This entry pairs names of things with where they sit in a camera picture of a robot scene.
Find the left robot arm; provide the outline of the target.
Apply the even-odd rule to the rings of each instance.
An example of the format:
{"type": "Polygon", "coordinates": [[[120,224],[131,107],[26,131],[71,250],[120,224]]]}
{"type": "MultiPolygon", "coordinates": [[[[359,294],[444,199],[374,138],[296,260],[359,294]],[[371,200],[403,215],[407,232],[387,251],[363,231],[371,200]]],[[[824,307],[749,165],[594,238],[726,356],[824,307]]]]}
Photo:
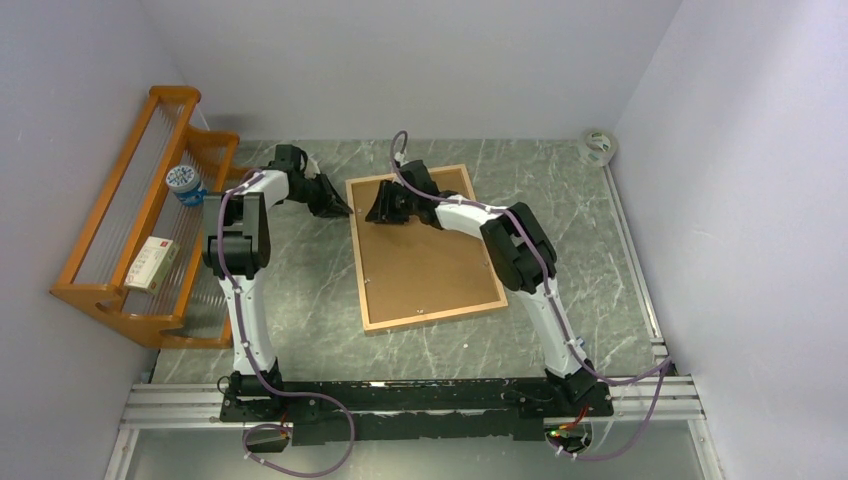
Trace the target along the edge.
{"type": "Polygon", "coordinates": [[[224,294],[233,335],[225,403],[234,406],[246,398],[262,420],[277,418],[286,406],[263,289],[272,253],[268,212],[287,201],[306,206],[317,218],[352,214],[317,163],[291,144],[276,146],[267,166],[248,170],[236,186],[209,193],[202,203],[201,257],[224,294]]]}

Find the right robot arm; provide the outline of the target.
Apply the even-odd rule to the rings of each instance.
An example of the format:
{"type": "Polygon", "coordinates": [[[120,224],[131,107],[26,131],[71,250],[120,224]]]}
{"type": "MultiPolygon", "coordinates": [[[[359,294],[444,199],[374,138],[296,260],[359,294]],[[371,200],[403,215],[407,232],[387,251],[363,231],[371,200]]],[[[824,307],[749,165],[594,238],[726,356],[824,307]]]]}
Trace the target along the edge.
{"type": "Polygon", "coordinates": [[[582,408],[600,412],[606,385],[591,372],[592,362],[564,313],[557,254],[532,210],[522,202],[493,206],[441,191],[421,160],[390,164],[395,178],[380,182],[366,221],[402,225],[416,217],[435,229],[481,240],[497,279],[518,296],[541,340],[553,408],[564,415],[582,408]]]}

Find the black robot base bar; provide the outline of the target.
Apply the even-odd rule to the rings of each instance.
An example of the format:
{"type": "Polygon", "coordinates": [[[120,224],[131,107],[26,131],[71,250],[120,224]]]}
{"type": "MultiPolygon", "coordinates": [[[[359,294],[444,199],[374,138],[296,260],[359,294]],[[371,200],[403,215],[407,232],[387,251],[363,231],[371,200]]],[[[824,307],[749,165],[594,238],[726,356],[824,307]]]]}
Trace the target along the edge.
{"type": "Polygon", "coordinates": [[[248,398],[219,419],[243,426],[284,423],[296,446],[328,442],[482,438],[540,439],[545,428],[570,419],[610,417],[610,388],[601,411],[557,400],[544,377],[406,381],[287,382],[288,397],[248,398]]]}

